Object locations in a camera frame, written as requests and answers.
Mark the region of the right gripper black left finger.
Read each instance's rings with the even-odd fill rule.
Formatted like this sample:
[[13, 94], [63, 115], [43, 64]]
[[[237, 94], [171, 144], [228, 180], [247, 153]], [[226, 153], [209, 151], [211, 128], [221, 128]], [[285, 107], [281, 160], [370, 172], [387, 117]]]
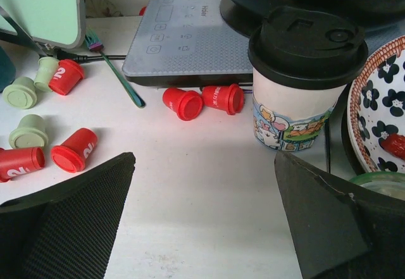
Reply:
[[1, 204], [1, 278], [103, 278], [135, 156]]

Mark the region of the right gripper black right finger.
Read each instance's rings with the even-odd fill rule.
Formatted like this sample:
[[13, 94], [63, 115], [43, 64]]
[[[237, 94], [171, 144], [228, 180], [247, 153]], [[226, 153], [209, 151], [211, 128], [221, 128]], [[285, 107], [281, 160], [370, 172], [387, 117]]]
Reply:
[[279, 151], [275, 176], [303, 278], [404, 278], [404, 201]]

